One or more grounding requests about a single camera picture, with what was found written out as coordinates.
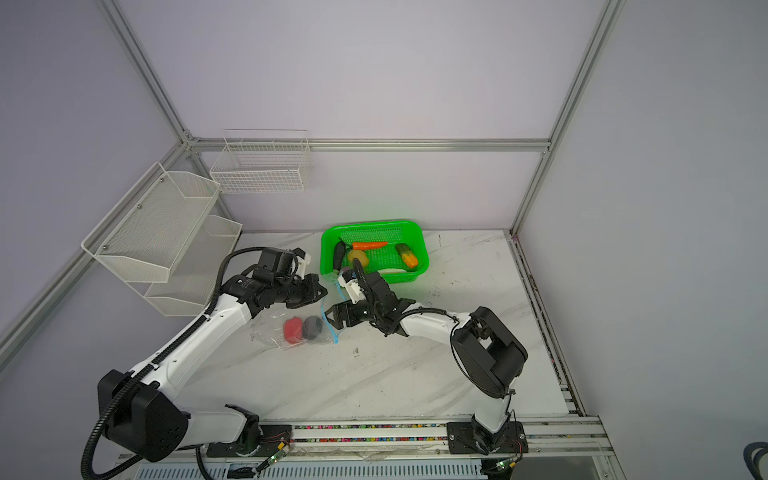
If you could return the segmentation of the clear zip top bag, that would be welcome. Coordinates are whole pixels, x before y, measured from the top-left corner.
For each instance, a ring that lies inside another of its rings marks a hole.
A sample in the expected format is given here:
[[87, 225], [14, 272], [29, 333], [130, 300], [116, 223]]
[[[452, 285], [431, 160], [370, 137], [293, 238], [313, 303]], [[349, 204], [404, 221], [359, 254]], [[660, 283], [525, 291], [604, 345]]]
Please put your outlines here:
[[331, 325], [327, 313], [335, 300], [339, 300], [339, 296], [329, 294], [298, 309], [276, 304], [260, 313], [252, 322], [249, 327], [251, 339], [281, 350], [305, 345], [338, 344], [340, 330]]

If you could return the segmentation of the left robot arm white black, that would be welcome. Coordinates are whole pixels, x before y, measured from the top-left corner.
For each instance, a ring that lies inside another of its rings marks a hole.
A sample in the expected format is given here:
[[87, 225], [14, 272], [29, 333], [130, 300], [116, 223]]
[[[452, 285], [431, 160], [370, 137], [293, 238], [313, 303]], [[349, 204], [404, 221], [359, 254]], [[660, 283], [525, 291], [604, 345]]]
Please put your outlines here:
[[212, 443], [231, 444], [241, 455], [255, 452], [263, 441], [257, 414], [234, 404], [213, 412], [189, 410], [175, 401], [205, 361], [263, 310], [276, 303], [301, 308], [326, 294], [316, 274], [233, 276], [203, 314], [159, 352], [128, 372], [112, 370], [100, 380], [100, 417], [83, 457], [91, 458], [102, 438], [150, 462], [180, 447]]

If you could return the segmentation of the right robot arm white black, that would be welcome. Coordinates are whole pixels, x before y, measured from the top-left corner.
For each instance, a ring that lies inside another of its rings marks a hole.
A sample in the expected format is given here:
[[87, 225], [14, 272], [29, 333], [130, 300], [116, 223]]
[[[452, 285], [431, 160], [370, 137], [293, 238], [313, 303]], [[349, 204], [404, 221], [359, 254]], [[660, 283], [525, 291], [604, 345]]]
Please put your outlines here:
[[449, 347], [454, 363], [480, 397], [468, 421], [446, 425], [452, 454], [511, 454], [529, 451], [524, 427], [511, 407], [513, 383], [528, 352], [487, 307], [458, 313], [399, 298], [378, 273], [345, 270], [337, 284], [348, 299], [326, 310], [336, 329], [368, 323], [386, 336], [426, 338]]

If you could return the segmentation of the red toy pepper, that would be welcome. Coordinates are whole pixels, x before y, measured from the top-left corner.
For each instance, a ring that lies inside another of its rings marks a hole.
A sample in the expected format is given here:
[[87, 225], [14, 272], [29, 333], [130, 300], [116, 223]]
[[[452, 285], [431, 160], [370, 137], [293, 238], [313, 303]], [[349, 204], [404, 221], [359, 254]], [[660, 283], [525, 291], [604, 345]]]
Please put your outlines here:
[[299, 317], [293, 317], [283, 323], [283, 337], [289, 345], [296, 345], [303, 342], [302, 324], [303, 320]]

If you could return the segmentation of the black toy avocado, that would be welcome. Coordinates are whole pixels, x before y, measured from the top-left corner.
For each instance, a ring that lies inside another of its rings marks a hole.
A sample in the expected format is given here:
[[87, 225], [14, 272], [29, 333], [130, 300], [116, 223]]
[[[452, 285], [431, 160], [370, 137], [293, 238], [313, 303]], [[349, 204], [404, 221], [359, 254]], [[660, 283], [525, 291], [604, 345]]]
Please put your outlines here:
[[302, 324], [302, 337], [307, 341], [316, 340], [323, 332], [324, 323], [318, 316], [308, 316]]

